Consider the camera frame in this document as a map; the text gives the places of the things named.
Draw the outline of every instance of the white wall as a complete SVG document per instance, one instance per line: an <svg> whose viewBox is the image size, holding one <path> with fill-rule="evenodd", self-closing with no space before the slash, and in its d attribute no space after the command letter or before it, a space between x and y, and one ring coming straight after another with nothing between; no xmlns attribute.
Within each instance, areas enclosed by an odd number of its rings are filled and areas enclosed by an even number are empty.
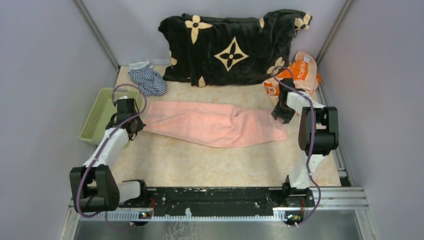
<svg viewBox="0 0 424 240"><path fill-rule="evenodd" d="M57 239L78 139L114 69L71 0L0 2L0 239Z"/></svg>
<svg viewBox="0 0 424 240"><path fill-rule="evenodd" d="M356 1L320 66L383 240L424 238L423 9Z"/></svg>
<svg viewBox="0 0 424 240"><path fill-rule="evenodd" d="M84 0L90 14L120 65L140 60L169 59L169 45L159 23L183 13L210 17L261 18L279 9L295 9L313 16L308 31L293 40L292 55L318 55L346 0Z"/></svg>

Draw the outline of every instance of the pink cloth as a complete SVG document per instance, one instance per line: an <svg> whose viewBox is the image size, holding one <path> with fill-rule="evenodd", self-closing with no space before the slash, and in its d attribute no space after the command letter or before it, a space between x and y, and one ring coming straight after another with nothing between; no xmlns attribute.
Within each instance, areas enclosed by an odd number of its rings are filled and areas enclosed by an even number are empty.
<svg viewBox="0 0 424 240"><path fill-rule="evenodd" d="M143 131L217 148L240 148L287 139L271 111L231 104L154 101L142 118Z"/></svg>

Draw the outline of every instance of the striped clothing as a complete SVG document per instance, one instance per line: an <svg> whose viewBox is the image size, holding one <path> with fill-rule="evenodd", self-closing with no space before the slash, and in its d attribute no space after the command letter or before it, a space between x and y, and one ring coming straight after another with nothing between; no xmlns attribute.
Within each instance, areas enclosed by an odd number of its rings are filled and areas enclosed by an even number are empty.
<svg viewBox="0 0 424 240"><path fill-rule="evenodd" d="M133 69L130 64L129 78L138 84L138 88L146 96L162 96L167 92L167 83L158 72L153 70L150 62L143 64L138 69Z"/></svg>

